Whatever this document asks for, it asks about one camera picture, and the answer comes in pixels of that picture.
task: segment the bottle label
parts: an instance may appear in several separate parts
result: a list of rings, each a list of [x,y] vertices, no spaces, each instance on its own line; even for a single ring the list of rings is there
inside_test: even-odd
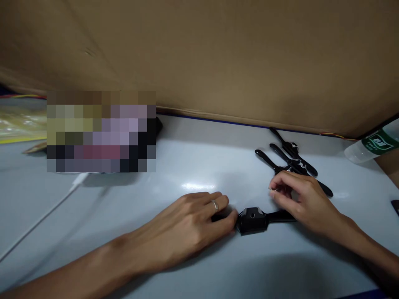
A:
[[[363,145],[373,154],[382,155],[399,147],[399,142],[391,138],[383,129],[362,139]]]

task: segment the skin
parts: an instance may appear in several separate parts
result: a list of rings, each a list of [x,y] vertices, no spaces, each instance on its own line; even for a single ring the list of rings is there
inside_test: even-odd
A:
[[[368,259],[399,281],[399,257],[366,235],[341,214],[316,179],[280,172],[270,182],[270,196],[310,231]],[[298,201],[291,198],[291,191]],[[220,192],[180,197],[141,228],[122,235],[83,257],[14,290],[6,298],[102,298],[135,277],[163,271],[190,258],[220,238],[234,233],[238,213],[212,223],[229,199]]]

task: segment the charging cable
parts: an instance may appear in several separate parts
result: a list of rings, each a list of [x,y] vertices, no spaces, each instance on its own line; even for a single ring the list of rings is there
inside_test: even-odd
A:
[[[40,218],[31,228],[23,234],[7,251],[0,257],[0,263],[40,224],[46,219],[56,208],[58,208],[68,197],[71,196],[72,193],[75,192],[76,189],[79,188],[80,185],[83,184],[84,180],[89,176],[89,172],[81,173],[77,176],[77,178],[72,183],[72,187],[69,189],[68,193],[56,204],[54,205],[50,211],[48,211],[42,218]]]

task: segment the left hand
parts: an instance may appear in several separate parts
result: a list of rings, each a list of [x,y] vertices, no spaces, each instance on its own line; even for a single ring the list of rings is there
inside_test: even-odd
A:
[[[114,241],[121,241],[124,252],[136,261],[133,267],[139,266],[142,273],[173,267],[234,232],[237,211],[212,222],[211,217],[216,212],[212,200],[219,211],[229,204],[229,198],[220,192],[186,194],[141,228]]]

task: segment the water bottle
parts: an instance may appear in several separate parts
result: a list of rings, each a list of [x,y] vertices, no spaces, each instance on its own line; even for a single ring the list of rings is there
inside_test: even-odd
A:
[[[360,164],[398,147],[399,119],[349,146],[345,150],[345,156],[351,162]]]

